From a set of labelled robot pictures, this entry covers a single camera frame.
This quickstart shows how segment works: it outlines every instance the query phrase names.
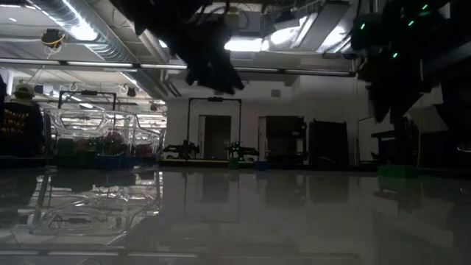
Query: ceiling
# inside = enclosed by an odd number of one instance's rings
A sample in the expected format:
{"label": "ceiling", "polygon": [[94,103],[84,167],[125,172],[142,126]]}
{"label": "ceiling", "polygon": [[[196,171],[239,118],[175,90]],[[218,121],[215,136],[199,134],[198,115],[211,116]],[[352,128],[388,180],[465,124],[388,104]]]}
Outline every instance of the ceiling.
{"label": "ceiling", "polygon": [[[26,0],[17,0],[17,2],[26,3]],[[106,38],[115,41],[118,45],[122,45],[127,54],[131,54],[133,62],[139,63],[183,63],[176,57],[169,54],[169,50],[160,43],[154,36],[144,34],[137,37],[134,33],[132,24],[116,11],[108,0],[77,0],[74,3],[83,2],[84,7],[93,10],[94,19],[90,18],[89,21],[94,21],[95,24],[103,24],[107,28]],[[250,17],[251,26],[244,30],[237,31],[233,40],[237,38],[251,38],[257,40],[260,38],[260,44],[263,40],[268,40],[268,37],[261,38],[262,34],[261,24],[265,24],[267,19],[271,19],[272,14],[269,13],[269,18],[266,14],[262,14],[261,10],[270,10],[271,13],[276,12],[276,4],[282,7],[291,6],[295,1],[271,1],[270,5],[266,5],[267,1],[257,0],[235,0],[231,1],[234,7],[239,9],[238,19],[240,24],[246,24],[243,21],[244,13],[248,13]],[[298,5],[302,3],[312,3],[312,1],[298,1]],[[345,14],[338,18],[334,18],[335,24],[332,32],[336,36],[327,36],[327,38],[343,38],[347,29],[350,27],[351,20],[355,15],[355,5],[352,4],[347,9]],[[89,62],[100,62],[103,59],[92,52],[89,45],[85,45],[83,41],[77,41],[70,34],[68,35],[65,43],[61,46],[60,51],[51,52],[51,49],[46,48],[38,39],[46,31],[46,29],[63,29],[60,23],[54,22],[48,17],[46,12],[41,12],[38,9],[28,7],[8,7],[0,4],[0,57],[8,58],[29,58],[29,59],[52,59],[52,60],[81,60]],[[300,24],[296,29],[295,34],[299,34],[303,27],[308,25]],[[238,45],[243,45],[240,42],[234,42],[235,49]],[[286,45],[269,47],[268,51],[260,52],[231,52],[231,60],[235,66],[252,66],[252,67],[276,67],[276,68],[304,68],[304,69],[322,69],[322,70],[336,70],[336,71],[349,71],[351,63],[342,59],[341,57],[330,57],[326,59],[322,54],[316,53],[315,50],[306,49],[303,47],[286,47]],[[171,99],[174,97],[187,97],[194,96],[196,91],[203,91],[202,88],[188,87],[184,82],[185,73],[181,71],[170,71],[169,74],[160,72],[160,70],[146,70],[146,74],[153,81],[156,82],[156,87],[144,87],[142,90],[136,89],[137,96],[135,98],[127,98],[124,94],[125,84],[132,86],[132,80],[129,75],[126,77],[121,72],[115,69],[101,69],[101,68],[62,68],[62,67],[31,67],[31,66],[17,66],[7,65],[4,66],[12,70],[15,75],[15,82],[20,80],[30,80],[33,84],[52,85],[54,89],[68,89],[69,85],[75,84],[79,89],[91,89],[105,92],[115,92],[120,98],[120,102],[135,102],[136,105],[126,108],[128,111],[136,113],[148,112],[152,97],[157,99]],[[292,75],[279,75],[279,74],[241,74],[242,79],[246,83],[262,83],[273,84],[280,88],[290,88],[297,80],[297,76]],[[250,98],[251,93],[259,95],[255,85],[247,86],[244,92],[245,98]],[[149,95],[149,90],[157,91],[158,95]],[[206,90],[204,94],[211,94],[212,91]],[[54,100],[48,95],[39,96],[38,99]],[[78,104],[71,104],[70,107],[78,107]],[[102,107],[109,109],[109,106],[102,105]]]}

